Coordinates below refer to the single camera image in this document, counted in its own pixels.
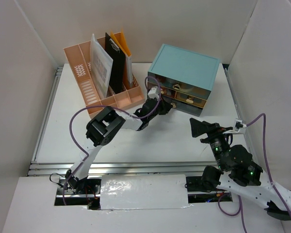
folder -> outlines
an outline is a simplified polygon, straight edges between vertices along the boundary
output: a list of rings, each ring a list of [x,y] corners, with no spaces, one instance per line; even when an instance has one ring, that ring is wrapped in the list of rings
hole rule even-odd
[[[111,32],[110,36],[112,40],[118,45],[118,47],[120,47],[120,49],[125,54],[126,60],[125,60],[123,83],[126,89],[131,89],[133,88],[131,52],[127,46],[126,39],[124,36],[124,31],[123,29],[121,30],[120,37],[118,37],[119,40],[115,37],[113,32]]]
[[[105,37],[105,51],[113,59],[109,86],[118,94],[123,90],[122,82],[126,56],[107,33]]]

white table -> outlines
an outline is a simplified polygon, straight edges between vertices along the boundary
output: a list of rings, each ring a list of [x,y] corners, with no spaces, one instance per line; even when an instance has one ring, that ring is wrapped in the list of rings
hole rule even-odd
[[[150,64],[133,64],[133,73],[144,94],[144,78]],[[84,101],[69,64],[65,64],[45,133],[37,151],[36,162],[73,163],[81,151],[74,145],[69,134],[69,121]],[[129,110],[133,113],[137,106]],[[210,147],[202,144],[199,138],[192,138],[189,119],[193,117],[222,126],[232,126],[237,118],[235,105],[222,65],[216,76],[213,91],[200,117],[172,109],[165,116],[156,116],[143,131],[120,130],[113,141],[98,154],[97,163],[139,163],[139,162],[201,162],[214,161]],[[86,124],[90,120],[87,111],[80,113],[74,123],[76,140],[83,147],[92,147],[86,139]],[[245,146],[243,135],[234,137],[234,144]]]

black clipboard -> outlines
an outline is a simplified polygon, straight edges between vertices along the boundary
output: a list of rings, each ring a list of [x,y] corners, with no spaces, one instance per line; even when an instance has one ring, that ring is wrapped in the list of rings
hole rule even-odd
[[[105,51],[113,59],[109,86],[116,94],[118,94],[123,90],[122,83],[126,57],[123,51],[107,33],[105,37]]]

drawer handle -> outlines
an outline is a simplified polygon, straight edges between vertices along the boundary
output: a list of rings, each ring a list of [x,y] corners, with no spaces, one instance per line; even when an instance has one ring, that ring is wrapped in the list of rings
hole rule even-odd
[[[187,99],[186,99],[186,102],[188,102],[188,103],[192,103],[192,104],[194,103],[194,101],[192,100],[192,98],[187,98]]]
[[[175,90],[180,90],[180,85],[179,84],[175,84],[175,85],[173,85],[173,88],[175,89]]]

